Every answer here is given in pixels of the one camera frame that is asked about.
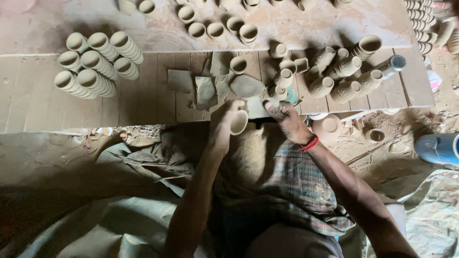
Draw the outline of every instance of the red thread bracelet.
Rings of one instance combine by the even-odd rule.
[[[298,144],[299,151],[307,152],[319,143],[319,137],[317,135],[313,135],[313,136],[314,136],[314,139],[311,142],[309,142],[307,145]]]

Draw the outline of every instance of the blue container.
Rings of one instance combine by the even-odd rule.
[[[423,160],[437,164],[459,165],[459,133],[423,135],[414,144],[414,150]]]

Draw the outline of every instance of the man's arm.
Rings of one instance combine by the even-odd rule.
[[[277,108],[266,102],[265,108],[277,120],[288,139],[303,145],[311,141],[313,134],[300,121],[291,103],[281,101]],[[386,206],[368,184],[321,143],[308,153],[340,203],[368,236],[378,257],[389,253],[418,257],[398,230]]]
[[[201,160],[169,224],[166,257],[193,257],[207,224],[211,190],[230,147],[230,123],[243,101],[227,101],[212,113],[210,135]]]

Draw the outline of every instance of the man's hand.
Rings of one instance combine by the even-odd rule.
[[[301,121],[298,112],[290,102],[280,101],[279,107],[274,107],[271,102],[266,101],[264,108],[279,123],[287,139],[303,145],[311,141],[313,134],[303,121]]]
[[[230,148],[231,121],[236,111],[245,105],[242,100],[226,101],[210,117],[210,133],[208,145],[221,154],[226,155]]]

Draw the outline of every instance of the man's right hand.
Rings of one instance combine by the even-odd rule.
[[[290,102],[280,101],[279,107],[274,107],[271,102],[266,101],[264,108],[279,123],[287,139],[294,143],[307,145],[313,138],[313,134],[303,121],[301,121],[298,112]]]

